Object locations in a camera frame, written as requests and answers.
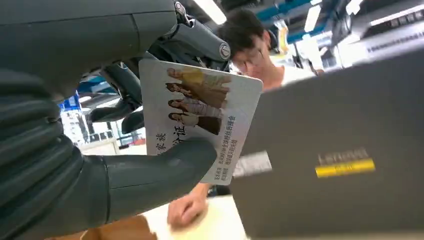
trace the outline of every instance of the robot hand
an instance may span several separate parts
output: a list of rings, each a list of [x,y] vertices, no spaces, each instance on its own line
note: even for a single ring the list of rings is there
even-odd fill
[[[63,134],[57,107],[81,78],[102,71],[123,100],[141,105],[140,89],[130,87],[138,71],[125,62],[153,46],[173,62],[190,64],[181,53],[224,66],[223,41],[182,19],[172,0],[2,2],[0,240],[62,236],[133,216],[188,193],[205,175],[217,153],[200,139],[159,156],[82,155]],[[201,48],[200,36],[217,49]],[[119,62],[131,81],[113,71]]]
[[[2,240],[62,236],[140,214],[188,193],[217,157],[201,139],[158,156],[84,156],[63,135],[39,79],[5,70],[0,79]]]

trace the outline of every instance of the man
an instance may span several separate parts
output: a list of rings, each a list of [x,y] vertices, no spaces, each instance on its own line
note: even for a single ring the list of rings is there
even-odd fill
[[[271,37],[256,16],[248,10],[238,10],[228,16],[218,30],[218,36],[229,44],[232,63],[244,75],[262,80],[264,91],[314,77],[307,70],[273,64],[270,58]],[[189,194],[171,202],[168,223],[175,227],[191,223],[207,208],[209,188],[209,184],[199,183]]]

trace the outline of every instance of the laptop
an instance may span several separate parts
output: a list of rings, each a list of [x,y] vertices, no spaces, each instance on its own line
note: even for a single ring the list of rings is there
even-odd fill
[[[424,229],[424,50],[262,94],[232,180],[248,236]]]

